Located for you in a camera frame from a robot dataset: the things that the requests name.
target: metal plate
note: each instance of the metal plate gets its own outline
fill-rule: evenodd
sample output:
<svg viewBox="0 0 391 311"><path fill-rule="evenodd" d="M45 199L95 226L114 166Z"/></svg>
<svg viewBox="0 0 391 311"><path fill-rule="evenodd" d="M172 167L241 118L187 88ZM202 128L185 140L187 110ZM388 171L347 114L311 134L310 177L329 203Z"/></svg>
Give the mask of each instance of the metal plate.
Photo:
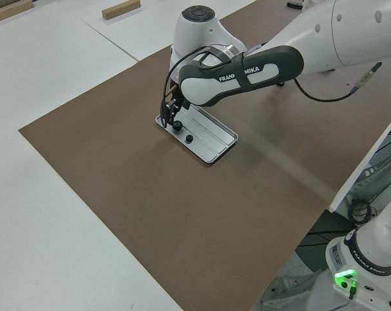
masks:
<svg viewBox="0 0 391 311"><path fill-rule="evenodd" d="M182 129L176 131L168 124L165 130L206 163L216 161L239 138L234 131L208 112L193 105L188 110L181 109L175 120L182 122ZM159 115L155 121L162 126ZM185 141L187 135L194 137L192 143Z"/></svg>

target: black screw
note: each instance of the black screw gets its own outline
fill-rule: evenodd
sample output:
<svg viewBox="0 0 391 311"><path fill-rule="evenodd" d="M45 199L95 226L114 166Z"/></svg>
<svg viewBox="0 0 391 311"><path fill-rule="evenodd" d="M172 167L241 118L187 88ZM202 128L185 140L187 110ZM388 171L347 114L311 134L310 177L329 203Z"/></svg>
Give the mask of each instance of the black screw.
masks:
<svg viewBox="0 0 391 311"><path fill-rule="evenodd" d="M174 121L172 123L172 128L176 131L180 131L182 129L182 122L181 121Z"/></svg>
<svg viewBox="0 0 391 311"><path fill-rule="evenodd" d="M185 141L189 144L191 144L194 140L194 137L192 135L187 135L187 137L185 138Z"/></svg>

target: brown mat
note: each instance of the brown mat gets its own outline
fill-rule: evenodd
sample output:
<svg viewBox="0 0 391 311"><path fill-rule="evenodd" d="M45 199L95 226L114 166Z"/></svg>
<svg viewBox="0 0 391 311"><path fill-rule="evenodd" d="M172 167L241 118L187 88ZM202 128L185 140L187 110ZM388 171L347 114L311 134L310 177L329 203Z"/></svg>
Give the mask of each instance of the brown mat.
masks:
<svg viewBox="0 0 391 311"><path fill-rule="evenodd" d="M262 0L224 19L248 46L297 13ZM391 67L337 104L288 83L210 111L237 145L205 165L154 122L166 48L20 132L185 311L246 311L391 121ZM369 66L302 78L347 92Z"/></svg>

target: brown table surface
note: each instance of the brown table surface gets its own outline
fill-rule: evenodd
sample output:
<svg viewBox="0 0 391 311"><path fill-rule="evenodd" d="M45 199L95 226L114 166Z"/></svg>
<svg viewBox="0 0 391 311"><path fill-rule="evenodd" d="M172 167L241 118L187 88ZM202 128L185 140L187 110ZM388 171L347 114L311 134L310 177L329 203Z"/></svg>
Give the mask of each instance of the brown table surface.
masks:
<svg viewBox="0 0 391 311"><path fill-rule="evenodd" d="M297 14L222 22L251 47ZM370 65L300 80L337 97ZM225 98L208 110L240 138L211 166L154 122L168 66L166 48L20 132L185 311L246 311L391 121L391 67L335 104L292 82Z"/></svg>

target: round black cap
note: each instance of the round black cap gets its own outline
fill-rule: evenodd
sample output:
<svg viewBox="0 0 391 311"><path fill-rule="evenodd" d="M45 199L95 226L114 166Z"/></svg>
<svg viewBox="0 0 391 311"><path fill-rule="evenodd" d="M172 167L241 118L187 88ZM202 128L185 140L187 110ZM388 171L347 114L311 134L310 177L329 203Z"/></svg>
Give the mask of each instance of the round black cap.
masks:
<svg viewBox="0 0 391 311"><path fill-rule="evenodd" d="M203 5L191 6L182 12L182 16L188 21L194 21L195 23L203 23L205 21L211 21L215 12L212 8Z"/></svg>

